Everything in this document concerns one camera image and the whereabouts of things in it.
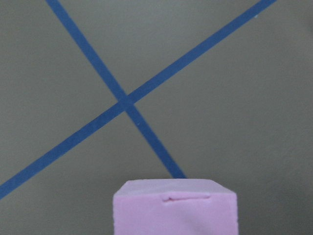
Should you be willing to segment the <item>light pink foam block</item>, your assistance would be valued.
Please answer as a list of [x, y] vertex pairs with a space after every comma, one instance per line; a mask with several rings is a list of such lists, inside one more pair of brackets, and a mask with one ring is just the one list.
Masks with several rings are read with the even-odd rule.
[[113, 196], [116, 235], [237, 235], [237, 195], [207, 179], [127, 181]]

